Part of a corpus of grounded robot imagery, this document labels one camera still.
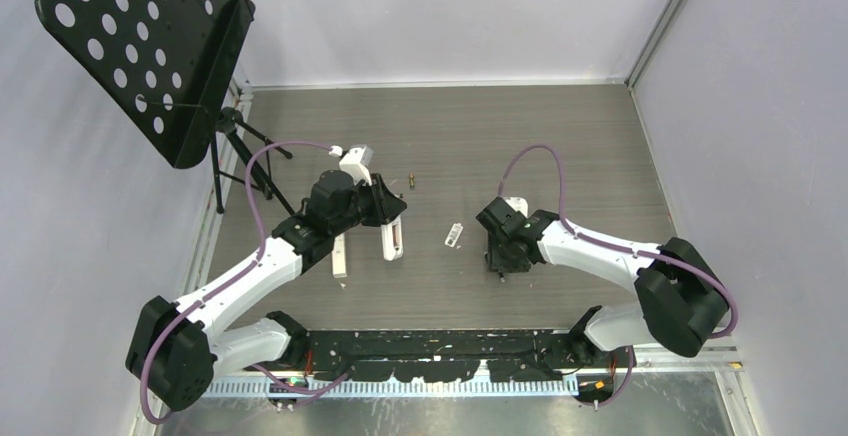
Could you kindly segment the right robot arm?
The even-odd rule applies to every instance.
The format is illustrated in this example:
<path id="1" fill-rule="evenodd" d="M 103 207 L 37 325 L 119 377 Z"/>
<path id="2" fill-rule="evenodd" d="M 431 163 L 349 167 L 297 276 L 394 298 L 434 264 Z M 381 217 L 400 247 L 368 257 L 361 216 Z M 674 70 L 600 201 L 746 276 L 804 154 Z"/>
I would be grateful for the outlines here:
<path id="1" fill-rule="evenodd" d="M 729 291 L 688 241 L 664 244 L 615 238 L 537 210 L 527 216 L 497 197 L 476 216 L 487 233 L 486 261 L 495 273 L 526 273 L 537 264 L 570 267 L 632 293 L 634 302 L 589 308 L 562 338 L 584 366 L 611 352 L 657 343 L 682 357 L 730 333 L 738 321 Z"/>

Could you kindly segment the white battery cover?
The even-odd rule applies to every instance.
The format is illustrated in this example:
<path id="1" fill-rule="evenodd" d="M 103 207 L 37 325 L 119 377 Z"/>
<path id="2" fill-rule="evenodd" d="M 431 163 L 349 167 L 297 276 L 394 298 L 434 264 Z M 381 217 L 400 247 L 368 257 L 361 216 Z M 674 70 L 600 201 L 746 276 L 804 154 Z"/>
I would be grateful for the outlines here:
<path id="1" fill-rule="evenodd" d="M 463 232 L 463 224 L 462 223 L 453 223 L 446 238 L 444 244 L 448 247 L 454 248 Z"/>

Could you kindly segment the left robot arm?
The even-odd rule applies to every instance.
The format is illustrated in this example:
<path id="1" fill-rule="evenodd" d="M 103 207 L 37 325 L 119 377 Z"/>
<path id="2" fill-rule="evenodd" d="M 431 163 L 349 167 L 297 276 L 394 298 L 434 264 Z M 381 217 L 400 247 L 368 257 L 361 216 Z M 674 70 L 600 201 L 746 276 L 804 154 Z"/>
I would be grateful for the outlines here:
<path id="1" fill-rule="evenodd" d="M 378 173 L 367 180 L 341 170 L 322 173 L 300 211 L 243 261 L 175 301 L 156 296 L 142 307 L 125 360 L 142 395 L 154 394 L 177 412 L 216 379 L 244 367 L 273 361 L 284 370 L 298 368 L 307 354 L 307 331 L 292 317 L 276 311 L 239 329 L 233 323 L 329 256 L 336 238 L 357 226 L 380 228 L 387 260 L 399 258 L 407 208 Z"/>

